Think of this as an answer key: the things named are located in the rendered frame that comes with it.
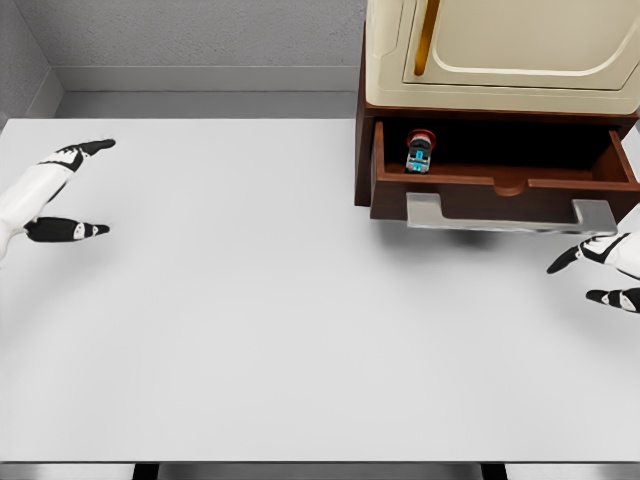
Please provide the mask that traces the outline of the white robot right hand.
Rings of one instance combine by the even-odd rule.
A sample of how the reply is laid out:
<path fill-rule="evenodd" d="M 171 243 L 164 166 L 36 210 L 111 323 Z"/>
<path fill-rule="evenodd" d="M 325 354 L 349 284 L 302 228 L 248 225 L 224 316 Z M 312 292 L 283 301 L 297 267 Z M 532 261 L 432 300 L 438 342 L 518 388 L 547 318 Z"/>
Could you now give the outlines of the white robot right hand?
<path fill-rule="evenodd" d="M 614 268 L 623 275 L 640 281 L 640 232 L 590 237 L 560 254 L 546 273 L 555 274 L 581 259 Z M 640 286 L 589 290 L 585 297 L 601 305 L 640 314 Z"/>

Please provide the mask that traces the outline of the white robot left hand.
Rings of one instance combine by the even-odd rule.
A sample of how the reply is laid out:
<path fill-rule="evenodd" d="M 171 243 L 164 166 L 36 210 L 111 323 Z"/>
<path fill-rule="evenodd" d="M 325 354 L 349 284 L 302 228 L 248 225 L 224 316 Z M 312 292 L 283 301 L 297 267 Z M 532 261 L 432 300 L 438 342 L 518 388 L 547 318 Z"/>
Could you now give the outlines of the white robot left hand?
<path fill-rule="evenodd" d="M 110 227 L 41 214 L 84 161 L 116 145 L 113 139 L 63 147 L 29 167 L 0 194 L 0 261 L 11 240 L 24 234 L 37 243 L 70 243 L 104 235 Z"/>

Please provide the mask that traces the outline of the cream cabinet with brown base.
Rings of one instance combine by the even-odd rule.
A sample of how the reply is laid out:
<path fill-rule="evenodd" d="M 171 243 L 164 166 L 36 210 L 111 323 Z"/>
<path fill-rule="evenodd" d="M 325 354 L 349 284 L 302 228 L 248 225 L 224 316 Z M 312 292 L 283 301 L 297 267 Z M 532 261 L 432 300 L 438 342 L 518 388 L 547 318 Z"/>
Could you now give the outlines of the cream cabinet with brown base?
<path fill-rule="evenodd" d="M 440 0 L 427 0 L 415 71 L 425 69 Z M 620 91 L 432 85 L 404 80 L 411 23 L 417 0 L 368 0 L 356 115 L 355 202 L 370 211 L 371 154 L 377 121 L 533 122 L 608 126 L 621 139 L 638 121 L 640 64 Z M 572 222 L 453 219 L 444 216 L 439 195 L 409 193 L 407 218 L 414 228 L 542 231 L 593 234 L 613 232 L 608 202 L 577 199 Z"/>

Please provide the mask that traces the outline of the red and blue switch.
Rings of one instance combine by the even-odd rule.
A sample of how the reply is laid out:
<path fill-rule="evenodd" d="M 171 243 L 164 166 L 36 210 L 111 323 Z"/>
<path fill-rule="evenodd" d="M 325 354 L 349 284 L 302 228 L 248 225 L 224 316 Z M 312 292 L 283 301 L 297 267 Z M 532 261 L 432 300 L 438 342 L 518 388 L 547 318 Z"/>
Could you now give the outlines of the red and blue switch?
<path fill-rule="evenodd" d="M 427 174 L 430 170 L 431 155 L 436 145 L 435 134 L 427 129 L 412 130 L 407 136 L 408 154 L 405 171 Z"/>

